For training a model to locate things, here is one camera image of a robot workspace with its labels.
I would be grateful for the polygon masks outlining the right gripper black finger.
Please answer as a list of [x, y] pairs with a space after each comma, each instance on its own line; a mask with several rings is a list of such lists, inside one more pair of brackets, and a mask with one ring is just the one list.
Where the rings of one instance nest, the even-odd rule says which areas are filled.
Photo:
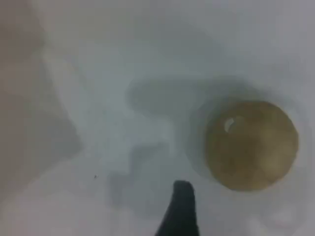
[[157, 236], [198, 236], [193, 185], [185, 180], [173, 184], [171, 201], [156, 232]]

